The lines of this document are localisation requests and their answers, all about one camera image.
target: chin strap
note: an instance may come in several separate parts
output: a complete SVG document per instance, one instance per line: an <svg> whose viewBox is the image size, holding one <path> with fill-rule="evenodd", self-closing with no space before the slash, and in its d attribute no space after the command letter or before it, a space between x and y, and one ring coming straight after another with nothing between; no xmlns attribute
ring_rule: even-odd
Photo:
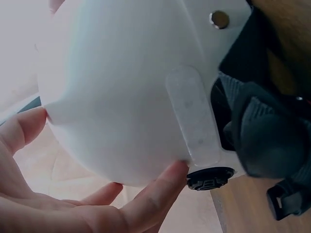
<svg viewBox="0 0 311 233"><path fill-rule="evenodd" d="M229 130L246 173L285 178L267 191L272 213L276 220L301 215L311 206L311 123L295 119L283 103L255 83L243 83L222 72L219 78L232 111Z"/></svg>
<svg viewBox="0 0 311 233"><path fill-rule="evenodd" d="M311 207L311 102L282 95L271 82L267 49L282 60L279 45L271 24L252 6L218 79L231 110L220 131L246 173L283 179L267 191L276 220Z"/></svg>

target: plastic buckle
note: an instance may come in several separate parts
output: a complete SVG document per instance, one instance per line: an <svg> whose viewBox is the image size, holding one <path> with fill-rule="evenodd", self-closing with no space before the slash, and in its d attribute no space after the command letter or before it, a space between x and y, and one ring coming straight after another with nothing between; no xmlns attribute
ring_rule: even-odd
<svg viewBox="0 0 311 233"><path fill-rule="evenodd" d="M290 214L284 214L284 211L278 201L278 199L279 200L282 199L285 195L286 195L285 191L279 186L274 186L272 188L269 188L267 191L267 199L268 199L269 207L273 214L273 217L277 221L280 221L283 218L290 215Z"/></svg>

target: black padding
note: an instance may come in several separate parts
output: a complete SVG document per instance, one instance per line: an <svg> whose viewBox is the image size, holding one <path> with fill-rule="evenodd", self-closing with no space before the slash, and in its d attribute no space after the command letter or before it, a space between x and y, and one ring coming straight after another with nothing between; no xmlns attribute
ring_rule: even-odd
<svg viewBox="0 0 311 233"><path fill-rule="evenodd" d="M299 126L282 116L265 115L245 127L239 159L250 176L288 177L305 160L304 142Z"/></svg>

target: wooden surface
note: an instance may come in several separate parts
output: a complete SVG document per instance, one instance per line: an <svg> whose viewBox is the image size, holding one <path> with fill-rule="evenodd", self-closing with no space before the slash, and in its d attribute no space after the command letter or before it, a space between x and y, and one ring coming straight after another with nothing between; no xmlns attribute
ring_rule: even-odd
<svg viewBox="0 0 311 233"><path fill-rule="evenodd" d="M275 221L266 190L276 181L247 176L211 191L224 233L310 233L311 209L302 216Z"/></svg>

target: finger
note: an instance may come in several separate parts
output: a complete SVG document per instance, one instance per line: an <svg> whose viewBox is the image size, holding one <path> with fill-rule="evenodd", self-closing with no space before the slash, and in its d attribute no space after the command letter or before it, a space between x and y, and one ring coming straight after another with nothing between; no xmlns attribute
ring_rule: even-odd
<svg viewBox="0 0 311 233"><path fill-rule="evenodd" d="M49 8L52 14L55 14L58 8L64 3L65 0L49 0Z"/></svg>
<svg viewBox="0 0 311 233"><path fill-rule="evenodd" d="M37 107L16 114L0 127L0 142L11 155L32 142L43 130L47 112Z"/></svg>
<svg viewBox="0 0 311 233"><path fill-rule="evenodd" d="M161 226L162 226L162 224L163 224L163 222L164 222L164 220L165 220L165 218L166 218L166 215L168 214L170 208L171 208L170 206L168 206L168 207L166 208L166 210L164 211L163 216L161 217L161 220L159 221L159 223L157 223L157 224L156 224L155 226L153 226L152 228L150 228L150 229L144 231L144 233L158 233L158 232L160 231L160 228L161 228Z"/></svg>
<svg viewBox="0 0 311 233"><path fill-rule="evenodd" d="M123 185L119 183L109 183L94 194L83 199L83 205L110 205L123 190Z"/></svg>
<svg viewBox="0 0 311 233"><path fill-rule="evenodd" d="M176 162L165 170L140 197L129 202L120 211L129 232L143 232L160 222L186 185L188 166Z"/></svg>

